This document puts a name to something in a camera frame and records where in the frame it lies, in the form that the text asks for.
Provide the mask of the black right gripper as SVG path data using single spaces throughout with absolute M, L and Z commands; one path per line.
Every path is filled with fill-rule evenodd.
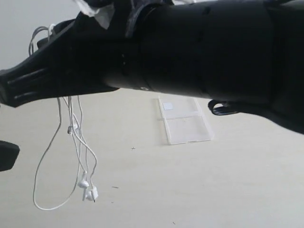
M 55 26 L 50 39 L 38 41 L 38 50 L 16 66 L 0 72 L 0 102 L 10 107 L 42 99 L 116 91 L 108 73 L 126 79 L 138 56 L 133 37 L 140 17 L 171 0 L 135 0 L 126 29 L 121 22 L 102 28 L 94 18 L 78 14 L 75 21 Z

